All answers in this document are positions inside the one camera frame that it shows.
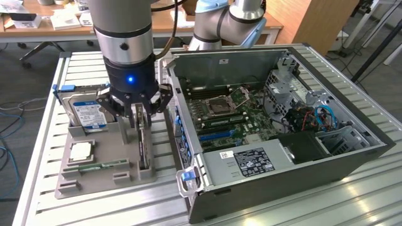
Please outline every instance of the floor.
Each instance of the floor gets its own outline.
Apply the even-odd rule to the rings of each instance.
[[[361,15],[356,18],[350,18],[345,27],[346,33],[350,33],[357,23],[360,22]],[[356,73],[365,63],[368,57],[376,50],[377,46],[389,34],[390,29],[384,28],[376,37],[373,43],[366,49],[361,50],[362,56],[357,56],[349,65],[349,69]],[[163,47],[167,40],[158,40],[155,45],[158,48]],[[378,57],[377,61],[372,65],[368,71],[377,65],[380,61],[393,52],[393,50],[402,43],[402,35],[400,34],[394,41],[389,44],[386,50]],[[34,48],[36,43],[27,43],[28,48]],[[86,41],[74,41],[59,43],[67,51],[97,51],[99,50],[98,43],[94,47],[87,46]],[[59,52],[54,47],[47,47],[36,56],[30,59],[32,69],[26,70],[20,66],[19,58],[24,55],[27,49],[20,49],[16,44],[11,43],[8,48],[0,52],[0,104],[6,102],[20,102],[34,98],[47,97],[50,88],[52,85],[54,72],[58,64]],[[334,53],[329,53],[332,58],[338,58]],[[352,56],[342,58],[349,63]],[[338,69],[344,69],[345,65],[341,60],[332,60]],[[380,65],[377,70],[365,79],[362,85],[365,86],[370,96],[382,105],[382,107],[396,116],[398,120],[402,120],[402,54],[396,58],[390,66]],[[0,107],[11,107],[12,105],[0,105]],[[35,102],[27,106],[28,108],[38,108],[44,106],[44,101]],[[20,111],[7,111],[8,114],[20,114]],[[36,134],[42,122],[43,110],[26,111],[24,112],[24,125],[23,128],[8,138],[2,139],[4,146],[10,148],[14,153],[15,160],[20,172],[20,184],[16,191],[7,196],[6,199],[0,199],[0,225],[8,226],[12,224],[18,199],[22,192],[23,180],[26,178],[27,169],[31,160],[31,153],[36,140]],[[0,128],[4,128],[15,118],[0,116]],[[4,163],[4,158],[0,159],[0,166]],[[15,186],[16,177],[14,172],[12,163],[10,162],[6,168],[0,171],[0,198]]]

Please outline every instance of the chair wheel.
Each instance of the chair wheel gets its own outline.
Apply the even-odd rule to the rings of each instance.
[[[18,46],[20,47],[20,48],[27,48],[27,44],[26,43],[18,43]]]
[[[23,68],[31,69],[32,68],[32,64],[28,63],[28,62],[23,62]]]
[[[89,41],[87,41],[87,45],[89,45],[89,46],[94,46],[94,42],[89,40]]]

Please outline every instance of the hard drive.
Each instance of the hard drive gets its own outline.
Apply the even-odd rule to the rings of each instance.
[[[58,92],[71,126],[82,126],[87,133],[107,130],[114,115],[97,102],[97,93],[105,86],[63,86]]]

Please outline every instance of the motherboard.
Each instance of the motherboard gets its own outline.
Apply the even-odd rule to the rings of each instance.
[[[205,152],[268,141],[278,134],[259,95],[247,85],[191,93],[187,104]]]

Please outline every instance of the blue led light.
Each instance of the blue led light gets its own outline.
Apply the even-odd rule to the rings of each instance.
[[[129,76],[127,76],[127,83],[129,83],[129,84],[134,84],[135,82],[137,82],[135,77],[134,77],[133,75],[129,75]]]

